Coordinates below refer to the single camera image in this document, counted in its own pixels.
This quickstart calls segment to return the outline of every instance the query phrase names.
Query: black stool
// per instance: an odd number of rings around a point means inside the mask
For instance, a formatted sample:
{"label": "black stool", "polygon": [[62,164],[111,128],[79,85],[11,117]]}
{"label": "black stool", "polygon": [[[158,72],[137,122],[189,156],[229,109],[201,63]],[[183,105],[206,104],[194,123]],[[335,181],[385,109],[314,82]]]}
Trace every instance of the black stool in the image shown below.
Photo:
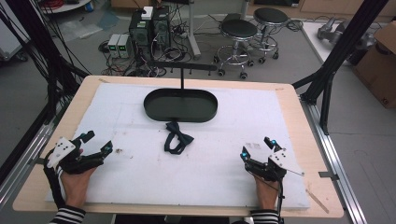
{"label": "black stool", "polygon": [[278,9],[262,7],[254,11],[253,18],[262,26],[262,31],[257,34],[254,41],[250,43],[250,46],[253,48],[264,51],[264,56],[259,59],[259,63],[264,63],[267,52],[272,50],[275,51],[273,58],[277,59],[279,57],[279,47],[276,40],[271,37],[271,35],[277,28],[282,27],[285,22],[288,21],[288,16]]}
{"label": "black stool", "polygon": [[243,20],[228,20],[221,24],[221,34],[228,36],[233,40],[233,45],[227,45],[219,48],[218,52],[214,57],[214,62],[221,62],[219,67],[219,76],[224,76],[225,71],[222,69],[225,63],[230,65],[241,65],[242,72],[240,77],[245,79],[248,74],[245,72],[244,64],[253,66],[253,61],[250,59],[248,52],[239,47],[240,42],[249,41],[257,34],[257,28],[255,25],[248,21]]}

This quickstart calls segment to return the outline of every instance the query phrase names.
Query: striped sleeve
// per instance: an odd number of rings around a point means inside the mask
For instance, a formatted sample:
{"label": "striped sleeve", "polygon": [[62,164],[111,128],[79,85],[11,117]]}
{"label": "striped sleeve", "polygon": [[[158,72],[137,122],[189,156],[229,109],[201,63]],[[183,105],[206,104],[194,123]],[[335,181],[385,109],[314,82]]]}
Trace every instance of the striped sleeve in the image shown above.
{"label": "striped sleeve", "polygon": [[279,214],[275,210],[262,209],[250,212],[253,217],[254,224],[278,224]]}
{"label": "striped sleeve", "polygon": [[84,210],[66,205],[59,208],[58,213],[49,224],[80,224],[84,217]]}

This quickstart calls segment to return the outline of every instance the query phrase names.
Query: wooden table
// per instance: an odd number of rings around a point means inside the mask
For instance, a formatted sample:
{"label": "wooden table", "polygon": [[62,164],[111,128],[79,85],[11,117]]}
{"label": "wooden table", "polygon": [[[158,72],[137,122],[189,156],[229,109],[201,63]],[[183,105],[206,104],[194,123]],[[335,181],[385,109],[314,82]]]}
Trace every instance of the wooden table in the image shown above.
{"label": "wooden table", "polygon": [[[179,87],[180,80],[172,78],[149,77],[86,77],[75,98],[67,108],[62,120],[53,133],[41,157],[61,136],[72,139],[85,111],[101,83],[126,83],[135,85],[157,85]],[[321,178],[318,172],[327,171],[321,158],[318,145],[309,127],[304,111],[294,88],[290,84],[254,83],[214,80],[185,80],[185,88],[236,88],[275,91],[283,117],[286,122],[290,141],[297,161],[305,172],[304,184],[310,201],[307,210],[282,210],[283,217],[341,217],[343,208],[338,199],[330,178]],[[42,165],[35,165],[17,196],[13,208],[17,211],[56,211],[54,203],[44,199],[50,186],[45,177]],[[125,213],[125,214],[164,214],[195,216],[248,217],[249,211],[235,207],[142,205],[118,203],[87,203],[84,207],[92,213]]]}

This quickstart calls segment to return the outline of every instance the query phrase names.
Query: oval tray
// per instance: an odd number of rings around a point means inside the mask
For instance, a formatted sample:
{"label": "oval tray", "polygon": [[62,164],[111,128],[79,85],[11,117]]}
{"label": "oval tray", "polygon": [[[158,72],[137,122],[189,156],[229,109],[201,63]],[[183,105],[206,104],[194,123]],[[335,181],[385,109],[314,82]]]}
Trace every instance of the oval tray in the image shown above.
{"label": "oval tray", "polygon": [[144,101],[146,114],[158,121],[206,122],[218,111],[218,99],[202,90],[158,89]]}

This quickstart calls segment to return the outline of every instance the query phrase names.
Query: floor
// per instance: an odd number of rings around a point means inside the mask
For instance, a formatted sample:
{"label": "floor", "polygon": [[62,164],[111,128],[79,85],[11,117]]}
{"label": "floor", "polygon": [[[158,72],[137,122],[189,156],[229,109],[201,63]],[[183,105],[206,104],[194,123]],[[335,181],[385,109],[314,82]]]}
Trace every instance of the floor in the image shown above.
{"label": "floor", "polygon": [[[115,12],[106,4],[98,2],[96,9],[88,13],[83,9],[62,13],[56,16],[59,23],[80,21],[88,26],[98,24],[105,27],[85,39],[72,39],[67,46],[81,60],[87,69],[99,75],[106,69],[106,59],[98,46],[108,40],[111,34],[127,32],[129,14]],[[195,19],[202,24],[195,33],[218,33],[218,24],[209,17]],[[282,29],[275,38],[280,43],[279,59],[268,58],[265,64],[257,63],[247,67],[246,80],[239,78],[240,69],[226,66],[226,75],[219,77],[215,73],[193,72],[186,78],[237,80],[251,82],[293,83],[316,72],[321,60],[311,48],[302,31],[293,32]],[[221,35],[196,35],[202,57],[192,63],[212,63],[218,47],[230,40]],[[251,51],[257,59],[259,52]],[[179,73],[170,71],[164,77],[178,78]],[[39,75],[31,61],[26,63],[12,60],[0,67],[0,142],[2,153],[0,164],[21,140],[35,117],[47,101],[46,82]],[[306,86],[296,90],[303,93]],[[396,109],[384,108],[353,74],[351,66],[342,66],[333,81],[332,101],[329,114],[329,132],[337,153],[346,170],[349,182],[368,223],[396,223]],[[7,203],[0,211],[0,223],[46,223],[52,213],[25,213],[12,209],[12,201],[21,187],[20,183]],[[84,223],[110,223],[111,215],[88,214]],[[325,218],[286,218],[286,223],[351,223],[348,215],[340,219]]]}

